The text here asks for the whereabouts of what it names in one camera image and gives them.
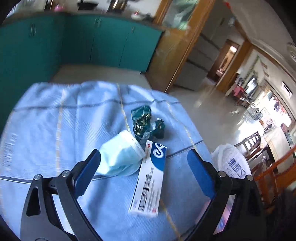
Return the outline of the blue face mask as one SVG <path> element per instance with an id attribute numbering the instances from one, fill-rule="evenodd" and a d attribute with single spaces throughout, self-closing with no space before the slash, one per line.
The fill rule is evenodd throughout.
<path id="1" fill-rule="evenodd" d="M 141 145 L 127 130 L 104 143 L 99 152 L 101 161 L 95 174 L 107 177 L 129 176 L 135 173 L 145 156 Z"/>

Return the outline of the white medicine box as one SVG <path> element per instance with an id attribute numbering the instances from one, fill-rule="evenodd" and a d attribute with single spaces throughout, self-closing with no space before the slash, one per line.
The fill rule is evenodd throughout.
<path id="1" fill-rule="evenodd" d="M 129 213 L 157 217 L 167 148 L 147 140 Z"/>

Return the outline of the dark green foil wrapper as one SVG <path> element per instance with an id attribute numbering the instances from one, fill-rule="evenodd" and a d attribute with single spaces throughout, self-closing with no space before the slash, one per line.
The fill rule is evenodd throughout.
<path id="1" fill-rule="evenodd" d="M 142 105 L 131 111 L 133 121 L 133 133 L 135 138 L 140 141 L 152 138 L 163 139 L 165 134 L 165 123 L 161 118 L 157 118 L 153 123 L 152 110 L 148 105 Z"/>

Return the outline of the white bag lined trash bin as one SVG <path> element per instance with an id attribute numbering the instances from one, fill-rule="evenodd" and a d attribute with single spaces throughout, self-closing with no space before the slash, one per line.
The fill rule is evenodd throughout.
<path id="1" fill-rule="evenodd" d="M 219 145 L 211 153 L 211 159 L 211 163 L 217 171 L 224 171 L 231 178 L 244 179 L 247 175 L 251 175 L 247 160 L 231 144 Z"/>

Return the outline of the wooden dining chair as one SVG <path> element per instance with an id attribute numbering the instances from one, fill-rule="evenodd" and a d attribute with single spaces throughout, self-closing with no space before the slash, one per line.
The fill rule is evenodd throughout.
<path id="1" fill-rule="evenodd" d="M 290 144 L 284 132 L 280 130 L 279 137 L 275 138 L 268 133 L 260 136 L 258 132 L 244 138 L 234 146 L 242 152 L 250 164 L 256 154 L 263 149 L 261 144 L 268 144 L 274 163 L 267 165 L 260 162 L 251 169 L 254 180 L 258 186 L 264 208 L 271 212 L 276 203 L 276 198 L 295 183 L 295 144 Z"/>

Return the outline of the blue checked tablecloth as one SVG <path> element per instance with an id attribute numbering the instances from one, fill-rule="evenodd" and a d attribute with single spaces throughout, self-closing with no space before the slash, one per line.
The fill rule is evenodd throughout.
<path id="1" fill-rule="evenodd" d="M 155 218 L 128 212 L 137 173 L 95 176 L 78 202 L 103 240 L 185 240 L 207 198 L 187 161 L 195 149 L 210 153 L 180 102 L 135 85 L 103 81 L 36 83 L 11 111 L 1 134 L 1 216 L 19 235 L 23 205 L 36 174 L 54 177 L 72 169 L 123 130 L 132 130 L 132 109 L 147 104 L 165 123 L 166 166 Z"/>

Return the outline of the silver refrigerator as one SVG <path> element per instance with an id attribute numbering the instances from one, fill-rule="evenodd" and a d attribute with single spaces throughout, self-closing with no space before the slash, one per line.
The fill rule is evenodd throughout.
<path id="1" fill-rule="evenodd" d="M 234 15 L 225 1 L 216 1 L 174 85 L 198 90 L 230 36 Z"/>

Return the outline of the teal lower cabinets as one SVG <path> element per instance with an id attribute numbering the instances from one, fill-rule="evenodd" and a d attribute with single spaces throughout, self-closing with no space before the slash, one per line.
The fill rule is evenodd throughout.
<path id="1" fill-rule="evenodd" d="M 115 16 L 38 13 L 1 25 L 1 126 L 24 92 L 65 64 L 146 72 L 162 31 Z"/>

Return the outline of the wooden glass sliding door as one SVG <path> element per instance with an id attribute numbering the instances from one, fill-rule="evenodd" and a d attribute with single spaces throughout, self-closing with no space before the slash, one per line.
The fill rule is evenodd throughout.
<path id="1" fill-rule="evenodd" d="M 153 21 L 164 32 L 145 73 L 152 89 L 168 93 L 177 80 L 181 70 L 196 44 L 208 20 L 215 1 L 201 0 L 193 8 L 186 30 L 169 28 L 162 25 L 169 12 L 172 1 L 161 1 Z"/>

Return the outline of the pink bowl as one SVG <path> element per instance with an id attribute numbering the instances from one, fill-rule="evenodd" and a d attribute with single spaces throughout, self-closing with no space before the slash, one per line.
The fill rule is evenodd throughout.
<path id="1" fill-rule="evenodd" d="M 63 6 L 62 5 L 56 5 L 54 8 L 54 11 L 62 11 L 63 10 Z"/>

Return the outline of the white bowl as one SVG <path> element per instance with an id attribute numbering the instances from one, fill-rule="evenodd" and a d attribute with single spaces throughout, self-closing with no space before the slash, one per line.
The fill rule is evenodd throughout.
<path id="1" fill-rule="evenodd" d="M 143 17 L 141 14 L 139 14 L 139 13 L 133 13 L 133 14 L 131 15 L 131 18 L 132 18 L 133 20 L 140 21 L 140 20 L 142 20 L 144 17 Z"/>

